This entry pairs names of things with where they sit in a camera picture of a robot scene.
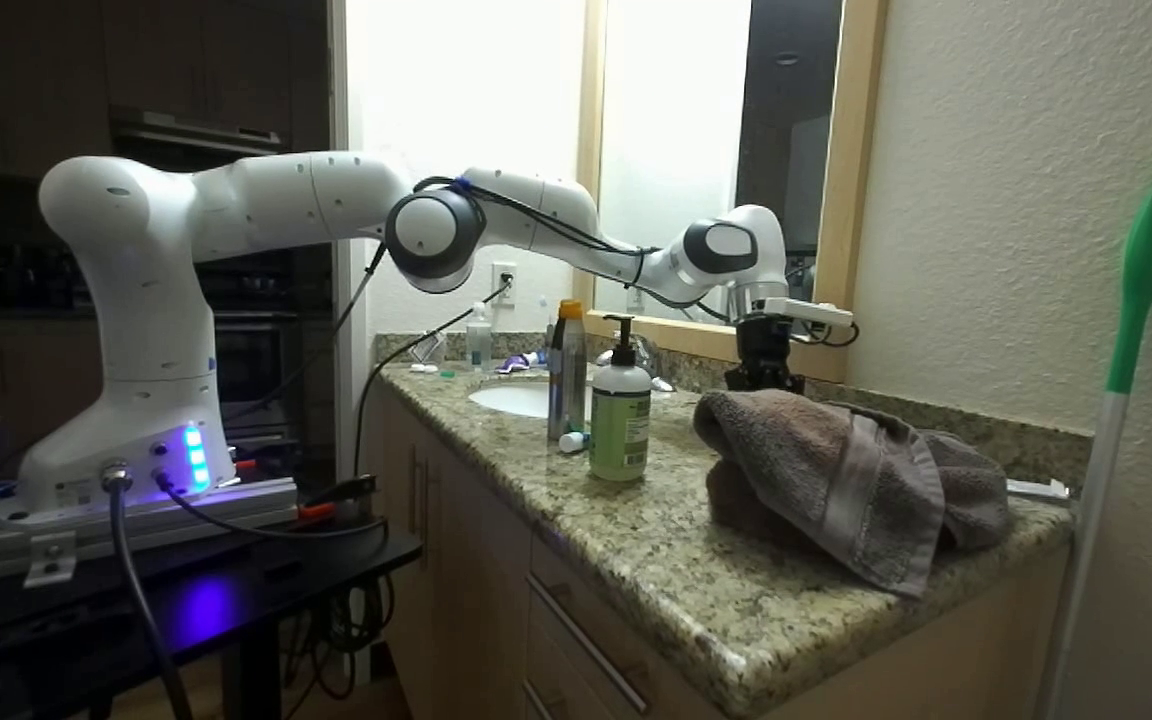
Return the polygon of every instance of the gray towel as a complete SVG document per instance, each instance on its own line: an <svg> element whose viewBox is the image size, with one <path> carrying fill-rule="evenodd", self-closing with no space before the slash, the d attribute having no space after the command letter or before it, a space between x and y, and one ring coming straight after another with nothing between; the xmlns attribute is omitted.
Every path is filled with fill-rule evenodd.
<svg viewBox="0 0 1152 720"><path fill-rule="evenodd" d="M706 391L691 423L722 457L716 526L780 548L805 538L875 588L919 598L941 538L963 554L1006 538L1002 469L955 435L793 391Z"/></svg>

